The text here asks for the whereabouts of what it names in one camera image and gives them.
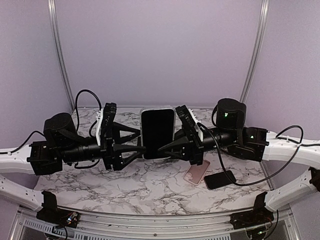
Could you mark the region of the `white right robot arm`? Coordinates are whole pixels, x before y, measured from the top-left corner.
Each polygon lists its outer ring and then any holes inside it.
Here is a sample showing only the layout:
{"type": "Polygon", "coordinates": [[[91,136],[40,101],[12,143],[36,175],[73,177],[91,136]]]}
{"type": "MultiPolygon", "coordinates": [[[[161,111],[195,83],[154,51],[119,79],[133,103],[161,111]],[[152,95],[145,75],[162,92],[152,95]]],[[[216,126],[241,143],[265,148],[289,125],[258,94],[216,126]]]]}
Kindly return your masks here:
{"type": "Polygon", "coordinates": [[[246,127],[247,107],[232,98],[220,99],[211,115],[212,128],[207,128],[196,119],[191,109],[185,105],[175,111],[182,123],[174,140],[158,149],[158,152],[188,161],[191,165],[201,165],[204,152],[224,151],[241,160],[256,162],[283,161],[285,169],[290,163],[308,167],[302,175],[282,187],[263,192],[255,198],[254,207],[247,219],[258,224],[267,216],[267,211],[275,212],[299,198],[320,190],[320,143],[300,138],[291,138],[284,133],[290,129],[302,129],[291,125],[279,133],[265,128],[246,127]]]}

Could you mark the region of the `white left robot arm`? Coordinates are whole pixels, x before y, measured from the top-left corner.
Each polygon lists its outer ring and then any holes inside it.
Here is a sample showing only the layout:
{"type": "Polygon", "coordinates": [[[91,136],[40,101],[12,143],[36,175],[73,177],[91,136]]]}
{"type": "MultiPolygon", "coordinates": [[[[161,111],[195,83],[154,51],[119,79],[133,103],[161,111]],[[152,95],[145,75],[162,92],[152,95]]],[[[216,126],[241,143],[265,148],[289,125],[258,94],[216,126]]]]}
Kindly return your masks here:
{"type": "Polygon", "coordinates": [[[44,176],[62,171],[63,164],[99,160],[106,169],[122,170],[145,148],[128,145],[140,136],[140,130],[117,123],[114,118],[113,113],[98,117],[96,135],[83,137],[69,113],[58,113],[45,121],[44,141],[0,151],[0,172],[44,176]]]}

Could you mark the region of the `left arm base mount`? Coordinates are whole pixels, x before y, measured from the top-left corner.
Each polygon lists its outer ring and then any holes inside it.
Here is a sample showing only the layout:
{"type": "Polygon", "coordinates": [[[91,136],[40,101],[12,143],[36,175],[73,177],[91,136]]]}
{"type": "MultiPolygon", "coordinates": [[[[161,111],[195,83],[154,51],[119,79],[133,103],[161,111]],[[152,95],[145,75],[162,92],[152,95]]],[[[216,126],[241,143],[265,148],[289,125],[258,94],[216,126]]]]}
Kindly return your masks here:
{"type": "Polygon", "coordinates": [[[42,191],[43,203],[37,212],[36,218],[60,227],[76,228],[80,214],[77,211],[66,210],[58,207],[56,196],[49,191],[42,191]]]}

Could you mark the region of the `pink phone case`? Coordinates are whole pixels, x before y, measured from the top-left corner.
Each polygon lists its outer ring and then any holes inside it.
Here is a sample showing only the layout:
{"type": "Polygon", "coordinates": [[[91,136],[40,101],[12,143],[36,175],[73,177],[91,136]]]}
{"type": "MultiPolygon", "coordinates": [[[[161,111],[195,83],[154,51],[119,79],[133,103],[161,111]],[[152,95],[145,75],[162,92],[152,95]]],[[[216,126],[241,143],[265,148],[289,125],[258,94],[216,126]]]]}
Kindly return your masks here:
{"type": "Polygon", "coordinates": [[[203,160],[202,165],[191,165],[186,171],[186,173],[183,175],[183,179],[186,182],[194,186],[197,186],[202,181],[209,166],[210,162],[208,160],[203,160]]]}

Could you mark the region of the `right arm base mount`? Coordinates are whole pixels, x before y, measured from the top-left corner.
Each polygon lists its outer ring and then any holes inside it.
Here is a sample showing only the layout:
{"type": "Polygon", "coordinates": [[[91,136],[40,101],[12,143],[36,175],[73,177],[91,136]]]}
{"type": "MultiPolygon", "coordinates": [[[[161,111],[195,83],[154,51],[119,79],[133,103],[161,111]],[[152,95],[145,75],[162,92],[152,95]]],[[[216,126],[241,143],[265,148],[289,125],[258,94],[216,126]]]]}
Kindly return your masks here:
{"type": "Polygon", "coordinates": [[[233,213],[230,215],[230,224],[233,229],[242,229],[265,224],[274,220],[274,213],[266,208],[267,192],[256,196],[252,210],[233,213]]]}

